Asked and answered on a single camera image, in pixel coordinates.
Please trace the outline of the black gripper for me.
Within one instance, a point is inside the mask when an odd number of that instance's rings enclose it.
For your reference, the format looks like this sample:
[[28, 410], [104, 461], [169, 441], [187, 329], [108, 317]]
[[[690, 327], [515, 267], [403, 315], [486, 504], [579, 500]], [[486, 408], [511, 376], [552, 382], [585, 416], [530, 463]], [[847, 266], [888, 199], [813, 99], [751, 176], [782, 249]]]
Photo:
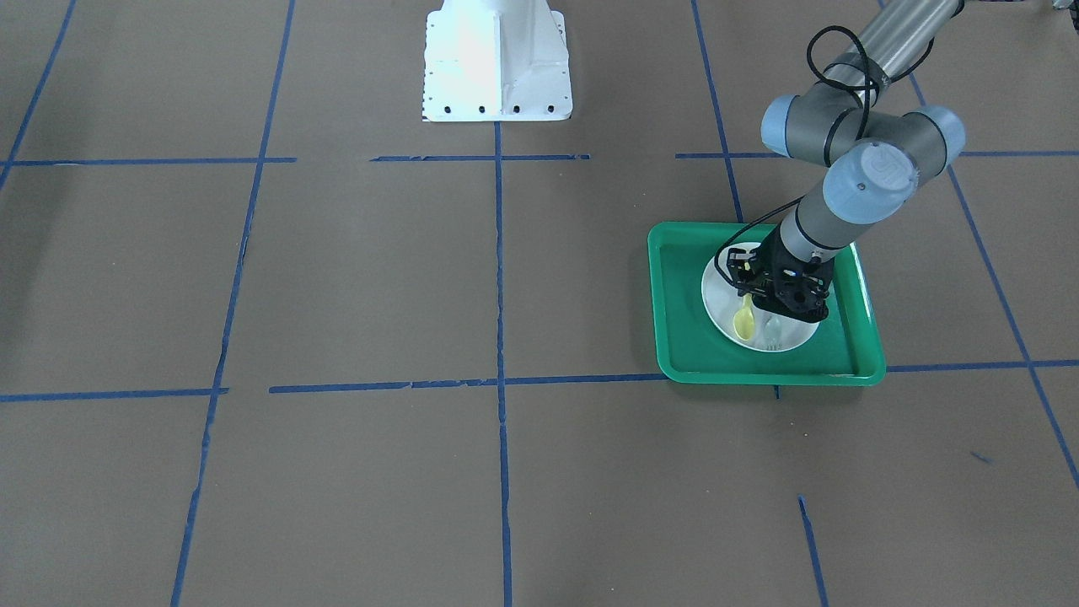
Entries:
[[802, 261], [786, 248], [780, 229], [760, 242], [741, 268], [743, 289], [753, 294], [760, 309], [809, 325], [829, 318], [833, 259]]

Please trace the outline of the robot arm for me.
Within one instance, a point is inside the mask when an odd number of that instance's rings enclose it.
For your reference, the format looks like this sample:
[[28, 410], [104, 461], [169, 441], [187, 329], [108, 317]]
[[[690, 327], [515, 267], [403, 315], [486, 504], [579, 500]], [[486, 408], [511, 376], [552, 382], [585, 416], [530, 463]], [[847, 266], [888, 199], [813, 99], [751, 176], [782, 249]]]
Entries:
[[937, 32], [962, 8], [891, 1], [860, 35], [836, 27], [849, 47], [827, 67], [812, 66], [812, 88], [771, 100], [760, 121], [762, 143], [825, 174], [780, 208], [781, 222], [755, 249], [727, 243], [718, 250], [714, 266], [755, 308], [824, 321], [835, 257], [959, 157], [966, 127], [947, 107], [890, 115], [876, 104], [928, 58]]

